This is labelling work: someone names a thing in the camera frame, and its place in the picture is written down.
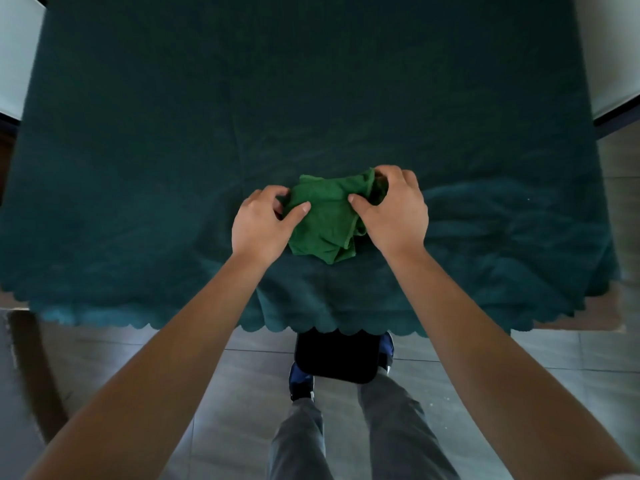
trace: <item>person's left hand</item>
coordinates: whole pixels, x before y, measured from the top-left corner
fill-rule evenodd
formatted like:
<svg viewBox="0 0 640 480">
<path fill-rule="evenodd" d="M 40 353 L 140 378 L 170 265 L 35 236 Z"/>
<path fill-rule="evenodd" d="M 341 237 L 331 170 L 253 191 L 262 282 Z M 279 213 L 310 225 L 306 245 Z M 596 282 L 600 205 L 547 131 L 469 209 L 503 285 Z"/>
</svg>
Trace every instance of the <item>person's left hand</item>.
<svg viewBox="0 0 640 480">
<path fill-rule="evenodd" d="M 286 187 L 269 185 L 245 199 L 231 229 L 231 247 L 235 255 L 247 256 L 265 267 L 280 257 L 293 229 L 311 209 L 310 202 L 301 203 L 279 220 L 276 213 L 282 215 L 282 204 L 276 196 L 287 193 Z"/>
</svg>

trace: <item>leg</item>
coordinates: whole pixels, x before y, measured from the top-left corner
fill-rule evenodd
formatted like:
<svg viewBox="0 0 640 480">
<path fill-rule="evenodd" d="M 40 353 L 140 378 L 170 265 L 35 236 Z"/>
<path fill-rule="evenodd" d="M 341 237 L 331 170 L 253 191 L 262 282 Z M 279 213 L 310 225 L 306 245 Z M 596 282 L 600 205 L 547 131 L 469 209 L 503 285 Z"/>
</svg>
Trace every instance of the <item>leg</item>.
<svg viewBox="0 0 640 480">
<path fill-rule="evenodd" d="M 313 400 L 313 376 L 294 363 L 289 375 L 291 409 L 269 450 L 268 480 L 332 480 L 324 457 L 322 413 Z"/>
<path fill-rule="evenodd" d="M 369 425 L 373 480 L 459 478 L 429 429 L 420 403 L 386 371 L 379 368 L 370 383 L 358 386 L 358 400 Z"/>
</svg>

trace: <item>shoe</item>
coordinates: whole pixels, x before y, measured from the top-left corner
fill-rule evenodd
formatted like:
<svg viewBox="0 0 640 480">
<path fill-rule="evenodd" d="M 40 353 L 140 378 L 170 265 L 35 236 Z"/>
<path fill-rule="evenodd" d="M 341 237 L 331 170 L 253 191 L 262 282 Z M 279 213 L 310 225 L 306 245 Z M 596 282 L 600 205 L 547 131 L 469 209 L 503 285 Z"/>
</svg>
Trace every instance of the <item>shoe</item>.
<svg viewBox="0 0 640 480">
<path fill-rule="evenodd" d="M 389 373 L 391 364 L 394 361 L 394 339 L 391 334 L 386 331 L 380 336 L 380 346 L 378 348 L 378 366 L 382 367 Z"/>
<path fill-rule="evenodd" d="M 296 401 L 303 397 L 314 400 L 314 377 L 311 374 L 303 372 L 297 363 L 291 365 L 289 372 L 289 392 L 291 400 Z"/>
</svg>

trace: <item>person's right arm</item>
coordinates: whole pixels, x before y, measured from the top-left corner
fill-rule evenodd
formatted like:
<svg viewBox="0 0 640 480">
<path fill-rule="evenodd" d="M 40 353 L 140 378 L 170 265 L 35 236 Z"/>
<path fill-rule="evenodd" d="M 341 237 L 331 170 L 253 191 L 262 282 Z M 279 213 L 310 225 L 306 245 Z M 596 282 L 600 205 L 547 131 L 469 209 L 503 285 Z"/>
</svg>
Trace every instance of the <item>person's right arm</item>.
<svg viewBox="0 0 640 480">
<path fill-rule="evenodd" d="M 378 206 L 349 197 L 453 386 L 516 480 L 599 480 L 635 473 L 602 425 L 512 340 L 424 248 L 428 210 L 415 174 L 378 167 L 389 182 Z"/>
</svg>

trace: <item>black stool seat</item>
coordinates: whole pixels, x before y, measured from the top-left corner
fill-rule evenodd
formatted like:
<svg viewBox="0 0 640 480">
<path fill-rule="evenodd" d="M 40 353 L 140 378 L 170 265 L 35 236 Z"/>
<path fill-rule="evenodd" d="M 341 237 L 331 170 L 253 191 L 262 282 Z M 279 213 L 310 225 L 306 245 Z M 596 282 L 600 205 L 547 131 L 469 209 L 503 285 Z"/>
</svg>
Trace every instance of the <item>black stool seat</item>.
<svg viewBox="0 0 640 480">
<path fill-rule="evenodd" d="M 360 330 L 320 333 L 315 328 L 298 334 L 294 359 L 303 372 L 318 377 L 366 384 L 378 371 L 380 335 Z"/>
</svg>

